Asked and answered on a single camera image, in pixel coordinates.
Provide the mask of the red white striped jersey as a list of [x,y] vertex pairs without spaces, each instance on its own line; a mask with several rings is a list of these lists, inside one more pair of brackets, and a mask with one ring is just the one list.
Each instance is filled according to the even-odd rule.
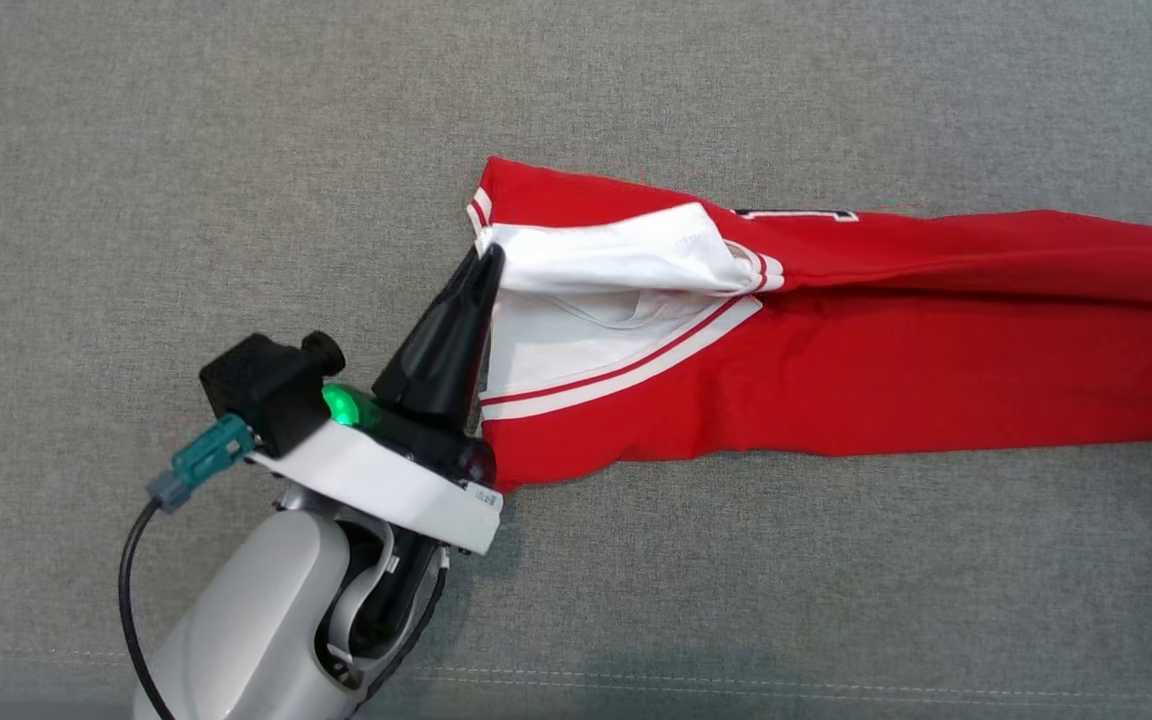
[[499,487],[719,450],[1152,441],[1152,225],[735,210],[492,158]]

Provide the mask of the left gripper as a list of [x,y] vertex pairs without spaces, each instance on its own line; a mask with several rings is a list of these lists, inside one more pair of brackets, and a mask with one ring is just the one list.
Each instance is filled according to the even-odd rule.
[[[372,395],[397,414],[462,432],[473,406],[484,348],[506,270],[495,243],[471,247],[372,382]],[[317,495],[462,551],[492,547],[503,497],[454,480],[371,435],[381,418],[372,397],[344,384],[323,389],[329,420],[280,457],[248,458]]]

